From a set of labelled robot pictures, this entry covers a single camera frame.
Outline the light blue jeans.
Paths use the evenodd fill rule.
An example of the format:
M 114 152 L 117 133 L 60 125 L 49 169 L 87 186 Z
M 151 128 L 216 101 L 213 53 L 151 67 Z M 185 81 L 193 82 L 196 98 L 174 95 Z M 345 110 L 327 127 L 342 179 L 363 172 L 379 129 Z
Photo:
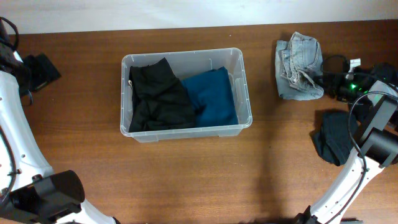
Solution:
M 289 41 L 278 40 L 275 49 L 275 79 L 284 100 L 317 100 L 324 89 L 315 82 L 323 75 L 322 50 L 317 39 L 294 32 Z

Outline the dark green garment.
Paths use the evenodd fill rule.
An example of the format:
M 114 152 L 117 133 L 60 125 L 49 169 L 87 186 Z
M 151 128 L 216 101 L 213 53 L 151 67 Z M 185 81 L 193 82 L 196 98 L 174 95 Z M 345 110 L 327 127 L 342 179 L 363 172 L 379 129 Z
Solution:
M 317 110 L 315 129 L 310 133 L 317 154 L 336 166 L 346 164 L 353 148 L 348 134 L 348 115 L 341 110 Z

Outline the clear plastic storage bin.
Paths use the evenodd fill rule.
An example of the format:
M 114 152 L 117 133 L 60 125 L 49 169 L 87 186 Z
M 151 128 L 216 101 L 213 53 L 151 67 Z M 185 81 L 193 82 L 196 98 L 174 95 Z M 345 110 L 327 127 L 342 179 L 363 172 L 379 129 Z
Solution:
M 130 67 L 153 65 L 166 58 L 175 76 L 181 80 L 200 73 L 225 67 L 233 93 L 238 124 L 205 128 L 171 129 L 164 131 L 129 132 L 133 116 L 132 90 L 128 84 Z M 202 138 L 209 136 L 237 136 L 252 124 L 251 104 L 246 80 L 243 53 L 238 48 L 129 54 L 121 60 L 121 112 L 120 131 L 125 137 L 140 143 L 168 139 Z

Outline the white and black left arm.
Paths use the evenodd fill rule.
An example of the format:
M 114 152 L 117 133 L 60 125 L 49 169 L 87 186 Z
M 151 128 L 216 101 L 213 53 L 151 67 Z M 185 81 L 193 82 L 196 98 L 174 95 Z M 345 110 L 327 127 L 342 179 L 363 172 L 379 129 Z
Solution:
M 15 34 L 11 40 L 5 28 Z M 72 170 L 55 173 L 39 149 L 21 99 L 31 97 L 60 73 L 44 54 L 21 58 L 17 27 L 1 18 L 1 218 L 19 223 L 110 223 L 85 198 Z

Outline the black garment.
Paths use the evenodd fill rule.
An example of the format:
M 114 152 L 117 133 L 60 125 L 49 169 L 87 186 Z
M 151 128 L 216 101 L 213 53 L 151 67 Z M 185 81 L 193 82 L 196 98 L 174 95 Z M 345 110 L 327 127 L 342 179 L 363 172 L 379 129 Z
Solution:
M 180 79 L 166 58 L 129 69 L 132 89 L 130 133 L 193 128 L 195 112 Z

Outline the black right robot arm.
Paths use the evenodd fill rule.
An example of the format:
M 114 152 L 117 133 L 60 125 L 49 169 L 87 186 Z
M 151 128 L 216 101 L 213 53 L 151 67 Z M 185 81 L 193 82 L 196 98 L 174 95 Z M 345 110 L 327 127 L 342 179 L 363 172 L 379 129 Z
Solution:
M 369 95 L 379 95 L 380 99 L 352 133 L 353 110 Z M 364 187 L 397 160 L 397 135 L 385 130 L 396 109 L 397 96 L 385 91 L 367 91 L 352 102 L 347 132 L 353 148 L 348 160 L 322 198 L 299 213 L 294 223 L 341 223 L 343 215 Z

